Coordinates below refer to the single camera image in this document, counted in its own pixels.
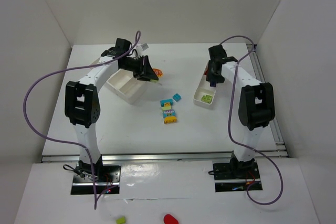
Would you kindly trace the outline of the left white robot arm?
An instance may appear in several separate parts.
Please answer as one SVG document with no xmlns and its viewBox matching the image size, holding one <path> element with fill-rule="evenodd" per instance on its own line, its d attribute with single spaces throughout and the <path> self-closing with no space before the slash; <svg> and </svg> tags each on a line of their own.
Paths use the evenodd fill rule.
<svg viewBox="0 0 336 224">
<path fill-rule="evenodd" d="M 96 122 L 100 116 L 98 93 L 118 70 L 126 70 L 139 81 L 158 81 L 143 52 L 147 44 L 131 49 L 131 42 L 118 38 L 115 46 L 105 50 L 88 74 L 78 81 L 69 81 L 65 88 L 65 116 L 76 131 L 78 143 L 83 145 L 79 156 L 79 172 L 96 177 L 103 174 L 102 155 L 98 149 Z"/>
</svg>

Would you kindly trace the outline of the purple lego piece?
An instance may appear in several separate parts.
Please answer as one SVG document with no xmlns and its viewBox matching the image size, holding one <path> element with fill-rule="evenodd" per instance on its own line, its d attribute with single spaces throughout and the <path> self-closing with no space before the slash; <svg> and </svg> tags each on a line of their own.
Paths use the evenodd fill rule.
<svg viewBox="0 0 336 224">
<path fill-rule="evenodd" d="M 217 83 L 216 82 L 211 82 L 210 86 L 215 88 L 217 86 Z"/>
</svg>

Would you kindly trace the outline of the light green lego brick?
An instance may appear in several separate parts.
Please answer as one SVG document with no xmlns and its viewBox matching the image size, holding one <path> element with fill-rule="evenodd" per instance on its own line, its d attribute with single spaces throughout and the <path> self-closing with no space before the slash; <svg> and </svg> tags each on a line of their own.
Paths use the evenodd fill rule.
<svg viewBox="0 0 336 224">
<path fill-rule="evenodd" d="M 207 103 L 212 102 L 213 97 L 211 95 L 206 95 L 206 98 L 207 98 Z"/>
</svg>

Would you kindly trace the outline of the teal flower lego brick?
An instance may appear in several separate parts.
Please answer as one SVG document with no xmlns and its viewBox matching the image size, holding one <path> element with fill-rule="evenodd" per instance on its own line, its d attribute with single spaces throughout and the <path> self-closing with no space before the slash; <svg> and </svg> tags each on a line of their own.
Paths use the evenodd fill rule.
<svg viewBox="0 0 336 224">
<path fill-rule="evenodd" d="M 170 110 L 164 110 L 164 111 L 162 112 L 162 114 L 163 114 L 163 118 L 170 117 L 170 116 L 176 116 L 176 112 L 175 112 L 175 110 L 173 110 L 173 109 L 170 109 Z"/>
</svg>

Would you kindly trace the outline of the orange sun round lego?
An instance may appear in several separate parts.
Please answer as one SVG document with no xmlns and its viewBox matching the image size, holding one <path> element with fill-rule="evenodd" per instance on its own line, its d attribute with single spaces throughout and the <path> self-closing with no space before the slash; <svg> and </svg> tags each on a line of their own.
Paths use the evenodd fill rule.
<svg viewBox="0 0 336 224">
<path fill-rule="evenodd" d="M 163 77 L 163 72 L 160 69 L 154 68 L 154 73 L 157 75 L 158 78 Z"/>
</svg>

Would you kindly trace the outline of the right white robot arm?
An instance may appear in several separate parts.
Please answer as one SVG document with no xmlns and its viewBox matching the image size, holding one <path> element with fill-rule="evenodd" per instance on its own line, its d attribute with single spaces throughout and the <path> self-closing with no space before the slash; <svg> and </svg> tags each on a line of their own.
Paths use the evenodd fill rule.
<svg viewBox="0 0 336 224">
<path fill-rule="evenodd" d="M 274 90 L 269 82 L 261 82 L 252 77 L 239 65 L 235 57 L 227 56 L 222 45 L 208 49 L 209 61 L 206 70 L 206 81 L 211 87 L 229 81 L 232 84 L 232 96 L 229 106 L 228 136 L 235 144 L 229 162 L 229 172 L 235 178 L 242 178 L 253 170 L 255 165 L 255 149 L 261 133 L 275 118 Z M 235 92 L 238 91 L 238 118 L 244 126 L 244 138 L 233 139 L 231 121 Z"/>
</svg>

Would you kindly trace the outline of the teal square lego brick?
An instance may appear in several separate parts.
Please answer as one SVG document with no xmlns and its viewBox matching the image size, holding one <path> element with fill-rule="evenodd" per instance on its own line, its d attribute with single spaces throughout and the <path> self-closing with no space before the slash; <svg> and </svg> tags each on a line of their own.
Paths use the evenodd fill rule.
<svg viewBox="0 0 336 224">
<path fill-rule="evenodd" d="M 181 100 L 181 96 L 178 93 L 176 93 L 175 95 L 173 95 L 173 100 L 175 102 L 179 102 Z"/>
</svg>

